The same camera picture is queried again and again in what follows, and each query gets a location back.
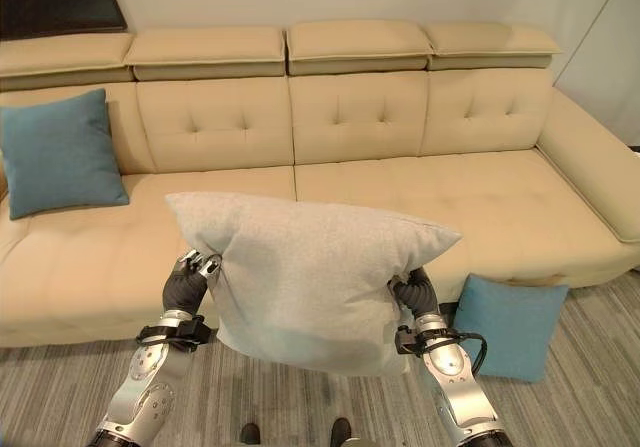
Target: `gray carpet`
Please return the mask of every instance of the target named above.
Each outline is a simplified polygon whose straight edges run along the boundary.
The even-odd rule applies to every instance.
[[[84,446],[134,350],[131,341],[0,349],[3,447]],[[208,345],[154,447],[228,445],[249,421],[264,443],[327,446],[338,416],[381,446],[448,446],[415,367],[347,379]],[[543,382],[480,382],[517,446],[640,446],[640,275],[570,292]]]

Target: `black shoe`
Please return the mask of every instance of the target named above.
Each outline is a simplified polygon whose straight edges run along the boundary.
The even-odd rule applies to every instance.
[[[246,445],[260,444],[260,429],[256,424],[246,424],[240,431],[240,442]]]
[[[331,447],[340,447],[351,438],[351,424],[344,417],[340,417],[331,427]]]

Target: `blue throw pillow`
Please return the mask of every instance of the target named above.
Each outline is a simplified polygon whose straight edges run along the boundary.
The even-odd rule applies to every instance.
[[[60,207],[129,203],[104,89],[50,104],[3,107],[0,147],[11,219]]]
[[[479,373],[542,380],[549,342],[568,290],[566,285],[514,287],[470,275],[453,326],[487,340],[487,357]],[[462,347],[475,360],[480,342],[468,340]]]

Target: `sofa headrest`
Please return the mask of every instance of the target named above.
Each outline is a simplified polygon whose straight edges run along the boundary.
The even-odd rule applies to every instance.
[[[125,63],[138,80],[281,76],[284,39],[269,26],[151,29],[136,35]]]
[[[433,48],[428,70],[544,68],[562,52],[545,32],[524,24],[433,22],[424,29]]]
[[[301,22],[287,45],[290,75],[422,70],[431,54],[420,27],[402,20]]]
[[[73,34],[0,42],[0,90],[132,80],[127,33]]]

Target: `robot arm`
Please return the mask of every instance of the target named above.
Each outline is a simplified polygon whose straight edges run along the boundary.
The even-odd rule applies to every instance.
[[[176,262],[167,280],[160,321],[136,338],[127,378],[113,396],[87,447],[147,447],[173,408],[182,378],[198,345],[211,330],[196,315],[209,280],[216,281],[221,258],[204,258],[195,250]]]
[[[217,282],[222,259],[204,258],[191,251],[178,260],[165,284],[160,321],[137,337],[140,347],[127,378],[114,395],[87,447],[148,447],[171,412],[177,389],[186,375],[191,354],[207,343],[211,330],[196,315],[208,284]],[[401,326],[396,333],[400,354],[422,359],[437,391],[438,413],[456,447],[512,447],[504,428],[474,374],[476,365],[458,345],[474,334],[447,329],[435,291],[424,270],[411,272],[405,283],[393,279],[390,287],[412,310],[414,330]]]
[[[399,354],[421,358],[434,387],[438,414],[456,447],[512,447],[498,415],[474,379],[486,355],[486,342],[477,334],[448,329],[438,307],[435,290],[423,269],[408,281],[393,279],[396,297],[413,312],[415,329],[400,326],[396,333]],[[482,340],[473,368],[469,355],[458,345],[467,338]]]

